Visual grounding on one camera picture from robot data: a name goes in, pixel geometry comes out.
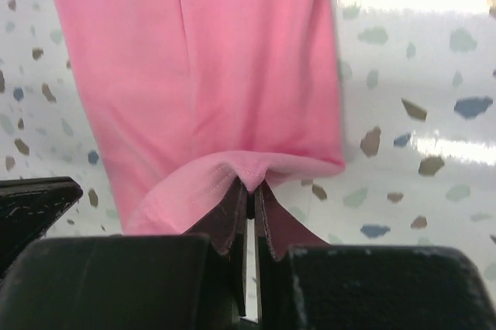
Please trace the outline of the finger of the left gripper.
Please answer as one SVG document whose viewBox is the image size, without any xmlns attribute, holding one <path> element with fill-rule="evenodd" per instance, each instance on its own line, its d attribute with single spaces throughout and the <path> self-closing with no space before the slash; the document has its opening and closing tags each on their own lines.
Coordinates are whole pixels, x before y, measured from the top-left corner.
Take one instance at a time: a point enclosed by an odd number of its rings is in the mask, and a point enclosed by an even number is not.
<svg viewBox="0 0 496 330">
<path fill-rule="evenodd" d="M 83 195 L 70 177 L 1 182 L 1 267 L 8 268 Z"/>
</svg>

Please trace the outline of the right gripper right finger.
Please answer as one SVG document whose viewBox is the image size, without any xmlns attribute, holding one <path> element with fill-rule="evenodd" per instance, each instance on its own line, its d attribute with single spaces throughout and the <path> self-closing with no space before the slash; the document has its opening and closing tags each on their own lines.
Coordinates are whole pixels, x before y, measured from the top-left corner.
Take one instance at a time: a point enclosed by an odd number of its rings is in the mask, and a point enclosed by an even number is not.
<svg viewBox="0 0 496 330">
<path fill-rule="evenodd" d="M 303 304 L 297 304 L 294 273 L 287 257 L 292 246 L 328 243 L 307 229 L 276 199 L 268 183 L 253 194 L 257 260 L 258 323 L 262 329 L 305 329 Z"/>
</svg>

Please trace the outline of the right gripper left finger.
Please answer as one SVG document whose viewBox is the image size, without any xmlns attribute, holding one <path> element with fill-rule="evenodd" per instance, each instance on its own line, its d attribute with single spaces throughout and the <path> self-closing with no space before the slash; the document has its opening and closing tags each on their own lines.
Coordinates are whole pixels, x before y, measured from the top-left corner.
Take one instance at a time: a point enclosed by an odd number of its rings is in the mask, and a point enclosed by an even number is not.
<svg viewBox="0 0 496 330">
<path fill-rule="evenodd" d="M 246 316 L 247 203 L 247 189 L 236 178 L 221 201 L 186 231 L 208 236 L 227 262 L 229 285 L 242 317 Z"/>
</svg>

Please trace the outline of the pink t shirt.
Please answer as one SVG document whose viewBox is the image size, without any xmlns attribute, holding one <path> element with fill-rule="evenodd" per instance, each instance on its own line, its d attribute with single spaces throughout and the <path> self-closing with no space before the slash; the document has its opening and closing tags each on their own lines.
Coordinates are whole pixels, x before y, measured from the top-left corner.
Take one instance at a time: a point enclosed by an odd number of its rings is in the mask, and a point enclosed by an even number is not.
<svg viewBox="0 0 496 330">
<path fill-rule="evenodd" d="M 330 0 L 54 0 L 122 230 L 344 168 Z"/>
</svg>

